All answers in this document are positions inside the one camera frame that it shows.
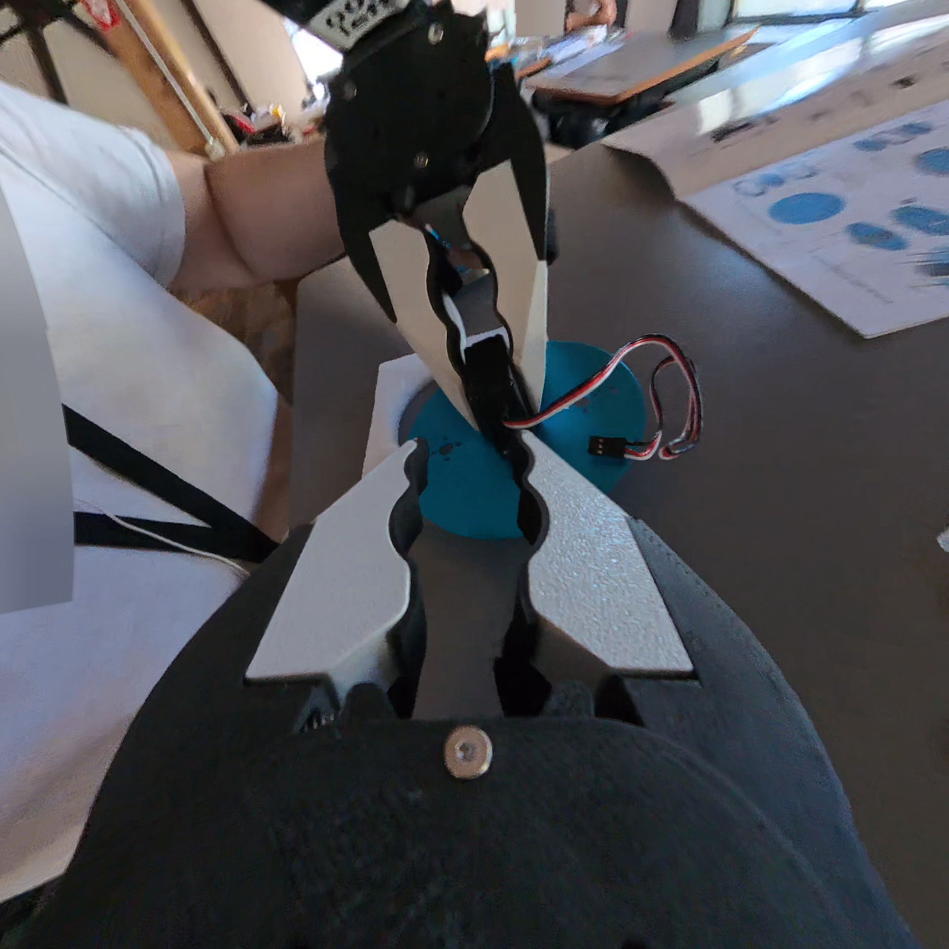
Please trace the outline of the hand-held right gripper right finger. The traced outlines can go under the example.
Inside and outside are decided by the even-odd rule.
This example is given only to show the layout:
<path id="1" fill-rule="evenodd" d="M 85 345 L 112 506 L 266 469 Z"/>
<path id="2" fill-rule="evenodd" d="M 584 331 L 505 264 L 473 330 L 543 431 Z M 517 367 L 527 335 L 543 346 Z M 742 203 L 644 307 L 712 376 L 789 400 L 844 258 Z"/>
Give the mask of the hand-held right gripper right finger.
<path id="1" fill-rule="evenodd" d="M 503 714 L 536 717 L 569 683 L 597 705 L 616 681 L 694 680 L 630 515 L 534 434 L 510 448 L 528 555 L 493 663 Z"/>

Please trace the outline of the white foam sheet with hole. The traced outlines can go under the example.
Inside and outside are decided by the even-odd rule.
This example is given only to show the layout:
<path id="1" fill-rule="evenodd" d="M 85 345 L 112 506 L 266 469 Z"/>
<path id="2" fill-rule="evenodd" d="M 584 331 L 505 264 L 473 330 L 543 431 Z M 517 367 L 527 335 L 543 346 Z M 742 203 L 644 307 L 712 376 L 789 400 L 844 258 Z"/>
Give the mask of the white foam sheet with hole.
<path id="1" fill-rule="evenodd" d="M 376 378 L 373 410 L 362 463 L 369 475 L 399 449 L 399 428 L 412 401 L 433 382 L 417 354 L 382 362 Z"/>

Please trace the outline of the wooden beam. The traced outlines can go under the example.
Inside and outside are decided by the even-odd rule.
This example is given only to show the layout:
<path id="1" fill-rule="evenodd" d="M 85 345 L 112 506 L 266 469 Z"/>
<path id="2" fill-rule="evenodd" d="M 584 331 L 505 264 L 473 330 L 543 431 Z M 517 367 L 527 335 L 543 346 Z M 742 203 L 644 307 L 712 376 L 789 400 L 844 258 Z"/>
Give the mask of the wooden beam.
<path id="1" fill-rule="evenodd" d="M 199 83 L 153 2 L 109 1 L 104 34 L 181 151 L 220 160 L 238 151 L 231 130 Z"/>

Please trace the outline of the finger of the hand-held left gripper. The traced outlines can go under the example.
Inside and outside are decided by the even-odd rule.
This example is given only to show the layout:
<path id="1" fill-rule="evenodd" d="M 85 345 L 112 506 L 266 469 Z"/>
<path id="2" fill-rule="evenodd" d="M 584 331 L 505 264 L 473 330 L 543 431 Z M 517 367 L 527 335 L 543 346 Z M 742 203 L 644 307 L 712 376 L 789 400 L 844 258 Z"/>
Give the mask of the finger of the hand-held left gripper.
<path id="1" fill-rule="evenodd" d="M 510 160 L 481 172 L 466 200 L 470 243 L 490 262 L 495 311 L 506 327 L 528 397 L 542 397 L 547 370 L 548 263 L 535 247 Z"/>
<path id="2" fill-rule="evenodd" d="M 439 288 L 437 258 L 428 237 L 399 221 L 370 232 L 398 331 L 465 421 L 477 429 L 462 378 L 467 333 L 451 296 Z"/>

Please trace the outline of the blue round metal plate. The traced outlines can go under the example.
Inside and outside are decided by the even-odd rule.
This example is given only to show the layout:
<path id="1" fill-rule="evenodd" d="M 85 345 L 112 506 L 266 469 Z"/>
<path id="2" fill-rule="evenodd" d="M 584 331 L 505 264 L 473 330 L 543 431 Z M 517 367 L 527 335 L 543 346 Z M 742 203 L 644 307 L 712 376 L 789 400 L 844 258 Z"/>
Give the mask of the blue round metal plate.
<path id="1" fill-rule="evenodd" d="M 423 516 L 439 528 L 473 539 L 510 539 L 517 527 L 519 487 L 508 460 L 463 419 L 441 390 L 422 390 L 401 422 L 402 439 L 423 438 L 429 448 Z M 640 382 L 621 363 L 609 379 L 552 419 L 530 430 L 596 488 L 609 493 L 631 462 L 594 457 L 593 436 L 639 441 L 647 433 L 647 399 Z"/>

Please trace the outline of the person's white shirt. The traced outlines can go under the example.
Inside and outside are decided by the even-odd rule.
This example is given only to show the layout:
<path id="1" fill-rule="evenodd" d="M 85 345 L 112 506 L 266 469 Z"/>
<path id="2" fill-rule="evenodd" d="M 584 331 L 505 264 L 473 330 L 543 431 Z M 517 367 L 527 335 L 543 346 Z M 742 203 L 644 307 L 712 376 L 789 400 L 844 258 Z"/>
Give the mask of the person's white shirt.
<path id="1" fill-rule="evenodd" d="M 254 521 L 277 393 L 168 292 L 185 204 L 144 133 L 2 85 L 2 189 L 65 406 Z M 237 586 L 192 554 L 80 546 L 70 602 L 2 616 L 2 902 L 60 876 L 110 759 L 184 644 Z"/>

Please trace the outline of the assembly instruction booklet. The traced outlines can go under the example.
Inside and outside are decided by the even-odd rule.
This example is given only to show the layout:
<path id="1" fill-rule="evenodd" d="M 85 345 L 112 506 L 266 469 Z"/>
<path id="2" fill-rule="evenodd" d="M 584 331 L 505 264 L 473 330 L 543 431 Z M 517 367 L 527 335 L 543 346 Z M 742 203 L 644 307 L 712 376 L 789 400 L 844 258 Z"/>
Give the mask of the assembly instruction booklet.
<path id="1" fill-rule="evenodd" d="M 947 319 L 947 54 L 693 128 L 689 108 L 607 139 L 672 196 L 873 339 Z"/>

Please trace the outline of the dark grey desk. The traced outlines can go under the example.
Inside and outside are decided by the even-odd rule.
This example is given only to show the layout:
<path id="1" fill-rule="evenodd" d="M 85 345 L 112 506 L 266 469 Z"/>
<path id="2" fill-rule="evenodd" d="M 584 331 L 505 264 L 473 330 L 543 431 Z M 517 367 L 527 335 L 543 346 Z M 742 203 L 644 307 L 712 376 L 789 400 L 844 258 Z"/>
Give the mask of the dark grey desk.
<path id="1" fill-rule="evenodd" d="M 551 180 L 552 336 L 666 333 L 705 400 L 700 445 L 613 497 L 775 658 L 895 903 L 947 947 L 947 321 L 861 340 L 639 157 L 589 145 Z"/>

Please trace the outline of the background desk with wooden edge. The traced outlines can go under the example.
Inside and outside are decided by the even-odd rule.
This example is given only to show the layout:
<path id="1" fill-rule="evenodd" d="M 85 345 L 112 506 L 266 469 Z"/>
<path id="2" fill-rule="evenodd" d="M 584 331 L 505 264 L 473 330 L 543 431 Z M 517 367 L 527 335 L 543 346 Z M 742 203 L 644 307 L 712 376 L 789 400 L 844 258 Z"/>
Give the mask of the background desk with wooden edge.
<path id="1" fill-rule="evenodd" d="M 717 64 L 746 46 L 757 31 L 732 34 L 718 30 L 689 40 L 637 33 L 622 43 L 608 45 L 606 52 L 596 47 L 537 72 L 525 80 L 525 86 L 557 100 L 618 105 Z"/>

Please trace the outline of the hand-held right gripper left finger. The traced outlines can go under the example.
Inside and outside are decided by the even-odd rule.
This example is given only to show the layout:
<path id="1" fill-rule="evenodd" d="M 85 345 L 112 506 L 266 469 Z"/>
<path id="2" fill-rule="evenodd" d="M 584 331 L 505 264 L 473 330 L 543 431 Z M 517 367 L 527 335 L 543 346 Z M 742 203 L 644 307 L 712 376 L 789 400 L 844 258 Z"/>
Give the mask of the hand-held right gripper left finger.
<path id="1" fill-rule="evenodd" d="M 247 682 L 322 682 L 338 706 L 372 684 L 412 717 L 426 618 L 411 548 L 428 460 L 424 439 L 406 442 L 313 521 Z"/>

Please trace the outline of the black servo motor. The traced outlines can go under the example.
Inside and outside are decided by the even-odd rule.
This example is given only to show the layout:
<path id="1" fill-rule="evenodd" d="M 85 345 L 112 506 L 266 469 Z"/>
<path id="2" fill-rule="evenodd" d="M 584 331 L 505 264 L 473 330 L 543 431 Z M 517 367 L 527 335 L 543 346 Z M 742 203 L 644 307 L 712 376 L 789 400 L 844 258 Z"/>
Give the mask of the black servo motor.
<path id="1" fill-rule="evenodd" d="M 471 342 L 457 327 L 447 333 L 448 359 L 460 380 L 462 394 L 475 427 L 493 449 L 506 457 L 515 440 L 509 421 L 525 421 L 534 414 L 535 401 L 516 367 L 504 328 Z"/>

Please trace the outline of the person's left forearm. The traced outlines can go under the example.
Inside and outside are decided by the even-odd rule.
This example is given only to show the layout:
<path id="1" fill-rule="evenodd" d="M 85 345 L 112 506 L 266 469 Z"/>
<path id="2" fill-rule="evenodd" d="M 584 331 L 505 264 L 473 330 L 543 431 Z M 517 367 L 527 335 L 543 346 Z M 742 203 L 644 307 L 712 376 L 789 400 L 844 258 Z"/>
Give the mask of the person's left forearm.
<path id="1" fill-rule="evenodd" d="M 172 291 L 299 281 L 345 254 L 325 141 L 257 147 L 220 160 L 167 152 L 184 207 Z"/>

